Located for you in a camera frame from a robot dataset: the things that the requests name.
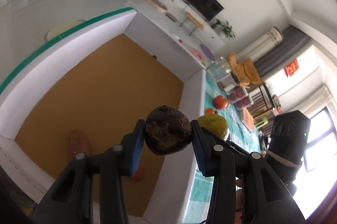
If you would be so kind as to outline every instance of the potted plant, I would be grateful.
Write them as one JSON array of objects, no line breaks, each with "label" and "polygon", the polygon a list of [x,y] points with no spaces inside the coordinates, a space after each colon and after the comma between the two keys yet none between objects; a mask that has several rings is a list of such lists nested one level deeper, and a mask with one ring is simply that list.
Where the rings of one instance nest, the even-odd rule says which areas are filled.
[{"label": "potted plant", "polygon": [[228,39],[235,38],[235,33],[232,30],[232,26],[229,25],[228,21],[226,23],[221,24],[222,29],[221,33],[223,36],[225,36]]},{"label": "potted plant", "polygon": [[221,25],[221,23],[221,21],[216,19],[215,22],[211,25],[211,28],[214,30],[218,25]]}]

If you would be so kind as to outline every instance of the green fruit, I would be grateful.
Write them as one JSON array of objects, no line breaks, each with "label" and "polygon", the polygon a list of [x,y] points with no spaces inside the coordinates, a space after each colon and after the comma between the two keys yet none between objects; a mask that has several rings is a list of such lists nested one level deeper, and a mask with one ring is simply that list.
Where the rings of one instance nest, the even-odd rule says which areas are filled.
[{"label": "green fruit", "polygon": [[206,114],[198,119],[200,127],[204,127],[222,140],[228,138],[229,126],[225,118],[218,114]]}]

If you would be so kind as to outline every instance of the white tile floor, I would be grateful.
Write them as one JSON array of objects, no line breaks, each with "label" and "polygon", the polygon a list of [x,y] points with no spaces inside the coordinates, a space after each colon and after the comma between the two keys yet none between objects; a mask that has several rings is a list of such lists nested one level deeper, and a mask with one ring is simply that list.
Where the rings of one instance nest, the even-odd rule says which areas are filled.
[{"label": "white tile floor", "polygon": [[184,27],[179,27],[144,0],[0,0],[0,82],[44,44],[44,35],[52,28],[124,7],[137,9],[167,32],[200,50],[196,37],[188,36]]}]

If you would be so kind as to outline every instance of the human hand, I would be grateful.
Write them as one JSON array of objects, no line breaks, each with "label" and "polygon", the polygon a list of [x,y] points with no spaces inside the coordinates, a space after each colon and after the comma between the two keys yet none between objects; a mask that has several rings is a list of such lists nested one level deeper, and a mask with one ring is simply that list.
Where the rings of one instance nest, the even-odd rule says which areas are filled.
[{"label": "human hand", "polygon": [[[242,180],[236,180],[235,183],[238,187],[242,187]],[[242,224],[242,189],[236,191],[234,224]]]}]

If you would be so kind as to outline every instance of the red sign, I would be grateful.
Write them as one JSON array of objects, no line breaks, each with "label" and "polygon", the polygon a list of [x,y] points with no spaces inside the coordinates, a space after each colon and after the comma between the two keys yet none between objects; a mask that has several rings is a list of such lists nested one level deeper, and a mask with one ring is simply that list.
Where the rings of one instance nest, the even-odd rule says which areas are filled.
[{"label": "red sign", "polygon": [[290,64],[288,64],[286,67],[284,67],[284,72],[288,78],[292,76],[298,69],[299,69],[298,62],[297,62],[297,59],[295,59]]}]

